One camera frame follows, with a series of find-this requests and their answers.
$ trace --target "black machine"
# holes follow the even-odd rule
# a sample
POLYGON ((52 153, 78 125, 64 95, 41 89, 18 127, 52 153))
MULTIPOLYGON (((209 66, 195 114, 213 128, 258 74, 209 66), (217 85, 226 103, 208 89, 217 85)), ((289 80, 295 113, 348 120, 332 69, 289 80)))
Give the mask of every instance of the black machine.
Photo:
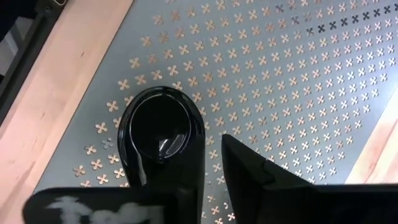
MULTIPOLYGON (((238 224, 398 223, 397 185, 312 185, 230 135, 223 135, 221 147, 238 224)), ((123 114, 118 148, 130 188, 44 190, 26 202, 25 223, 201 222, 205 133, 189 97, 163 86, 137 95, 123 114), (142 130, 150 135, 145 140, 134 139, 140 135, 134 126, 142 127, 150 114, 147 106, 166 116, 142 130)))

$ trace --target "black funnel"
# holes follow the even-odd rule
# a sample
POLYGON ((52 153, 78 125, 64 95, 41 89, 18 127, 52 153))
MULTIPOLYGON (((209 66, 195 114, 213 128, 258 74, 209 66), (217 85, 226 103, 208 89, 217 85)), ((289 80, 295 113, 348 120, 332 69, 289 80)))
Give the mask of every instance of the black funnel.
POLYGON ((130 185, 149 183, 174 157, 188 153, 194 139, 203 136, 204 145, 204 134, 199 110, 186 94, 166 86, 139 93, 126 108, 118 131, 118 149, 130 185))

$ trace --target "black frame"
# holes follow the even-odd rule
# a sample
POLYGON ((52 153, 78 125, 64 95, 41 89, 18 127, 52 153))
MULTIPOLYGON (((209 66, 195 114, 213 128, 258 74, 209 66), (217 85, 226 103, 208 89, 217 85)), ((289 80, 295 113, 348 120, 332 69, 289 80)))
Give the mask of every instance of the black frame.
POLYGON ((6 118, 67 1, 38 1, 35 7, 37 16, 26 34, 23 46, 18 50, 0 84, 0 125, 6 118))

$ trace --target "wooden surface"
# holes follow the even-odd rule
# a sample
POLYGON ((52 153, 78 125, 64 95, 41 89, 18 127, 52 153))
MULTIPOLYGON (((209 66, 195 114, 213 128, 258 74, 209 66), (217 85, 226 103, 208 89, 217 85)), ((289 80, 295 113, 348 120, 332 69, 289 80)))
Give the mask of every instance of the wooden surface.
POLYGON ((132 0, 69 0, 0 127, 0 223, 32 193, 132 0))
POLYGON ((398 182, 398 90, 395 90, 346 184, 398 182))

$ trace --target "gray metal plate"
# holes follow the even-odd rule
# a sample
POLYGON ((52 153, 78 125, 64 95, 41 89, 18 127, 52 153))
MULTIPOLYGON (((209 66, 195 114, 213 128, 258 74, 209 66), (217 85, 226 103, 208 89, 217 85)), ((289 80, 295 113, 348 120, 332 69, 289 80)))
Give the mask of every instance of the gray metal plate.
POLYGON ((309 182, 344 183, 398 82, 398 8, 273 2, 136 0, 36 190, 126 186, 118 122, 157 85, 192 96, 206 122, 204 223, 233 221, 223 133, 309 182))

